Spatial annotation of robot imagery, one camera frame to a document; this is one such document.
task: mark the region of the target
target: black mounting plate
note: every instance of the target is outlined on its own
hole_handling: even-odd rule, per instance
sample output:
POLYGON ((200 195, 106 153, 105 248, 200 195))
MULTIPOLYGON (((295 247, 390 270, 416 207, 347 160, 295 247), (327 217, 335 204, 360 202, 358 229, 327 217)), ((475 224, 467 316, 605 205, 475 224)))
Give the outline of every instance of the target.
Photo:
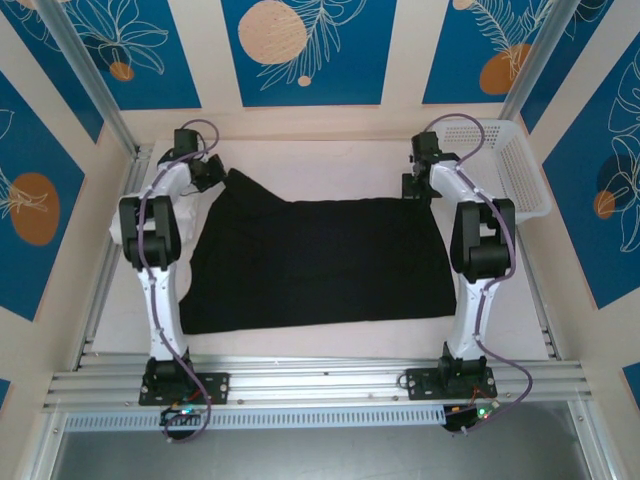
MULTIPOLYGON (((207 393, 211 397, 213 405, 226 405, 229 396, 229 377, 228 373, 196 373, 196 377, 202 382, 207 393)), ((176 398, 164 398, 162 396, 154 397, 151 392, 145 392, 146 388, 140 388, 140 397, 138 404, 143 407, 149 406, 169 406, 173 404, 176 398)), ((206 402, 202 395, 188 402, 190 405, 205 405, 206 402)))
POLYGON ((409 400, 459 399, 468 402, 475 393, 474 387, 489 397, 498 396, 493 371, 488 367, 484 369, 481 378, 475 375, 453 377, 447 388, 443 387, 437 368, 410 368, 406 371, 406 376, 409 400))

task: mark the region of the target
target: black cloth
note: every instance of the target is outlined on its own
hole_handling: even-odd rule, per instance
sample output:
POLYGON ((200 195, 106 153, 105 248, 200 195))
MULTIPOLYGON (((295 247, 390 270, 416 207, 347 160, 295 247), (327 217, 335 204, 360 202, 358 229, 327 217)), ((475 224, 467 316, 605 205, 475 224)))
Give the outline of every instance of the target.
POLYGON ((231 170, 180 302, 187 334, 452 315, 430 208, 375 198, 286 202, 231 170))

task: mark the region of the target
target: plastic basket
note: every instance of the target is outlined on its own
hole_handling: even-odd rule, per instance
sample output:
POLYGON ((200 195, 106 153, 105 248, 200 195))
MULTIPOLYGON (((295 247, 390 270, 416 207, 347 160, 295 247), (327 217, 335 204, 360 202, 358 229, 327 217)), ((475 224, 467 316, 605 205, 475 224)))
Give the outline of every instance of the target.
MULTIPOLYGON (((551 197, 520 127, 508 120, 480 123, 485 129, 485 144, 463 164, 464 171, 494 197, 511 199, 516 207, 516 223, 547 215, 551 197)), ((433 130, 443 152, 462 156, 480 142, 478 127, 468 120, 442 121, 433 130)))

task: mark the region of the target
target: cream wall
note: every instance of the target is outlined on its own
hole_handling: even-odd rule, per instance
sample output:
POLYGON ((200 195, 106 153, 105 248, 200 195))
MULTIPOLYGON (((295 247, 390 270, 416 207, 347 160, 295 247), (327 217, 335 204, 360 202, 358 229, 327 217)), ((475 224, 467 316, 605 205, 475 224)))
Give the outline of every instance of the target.
POLYGON ((226 139, 254 140, 406 139, 452 111, 496 118, 502 103, 421 105, 449 1, 397 0, 380 106, 243 108, 220 0, 169 0, 202 109, 122 115, 141 143, 171 138, 196 117, 226 139))
POLYGON ((42 408, 52 372, 68 369, 76 353, 129 158, 107 128, 94 145, 1 14, 0 44, 0 71, 85 173, 36 320, 29 322, 0 308, 0 378, 12 385, 0 414, 0 478, 9 479, 42 408))
MULTIPOLYGON (((615 0, 532 132, 540 162, 639 31, 637 0, 615 0)), ((557 206, 525 223, 522 233, 565 358, 581 360, 628 478, 640 478, 640 412, 621 371, 640 361, 640 289, 597 310, 557 206)))

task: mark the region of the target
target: white table surface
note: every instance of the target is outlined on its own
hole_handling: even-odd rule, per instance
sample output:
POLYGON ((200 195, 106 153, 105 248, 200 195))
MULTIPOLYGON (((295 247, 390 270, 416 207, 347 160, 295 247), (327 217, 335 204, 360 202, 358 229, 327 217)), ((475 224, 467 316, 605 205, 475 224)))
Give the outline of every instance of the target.
MULTIPOLYGON (((145 185, 155 175, 158 159, 171 146, 170 141, 156 143, 145 185)), ((410 171, 409 141, 223 141, 215 151, 227 169, 241 170, 289 201, 400 197, 401 174, 410 171)), ((211 203, 222 188, 215 187, 200 196, 196 238, 211 203)), ((453 226, 452 217, 447 213, 448 206, 443 200, 435 200, 433 212, 448 249, 453 226)), ((183 246, 176 280, 178 298, 189 289, 189 260, 195 245, 194 239, 183 246)), ((187 338, 192 354, 437 358, 452 323, 453 317, 440 317, 243 330, 187 338)), ((490 349, 508 358, 548 359, 519 256, 516 274, 500 287, 494 299, 486 343, 490 349)), ((134 270, 121 256, 93 350, 148 353, 149 348, 149 325, 141 286, 134 270)))

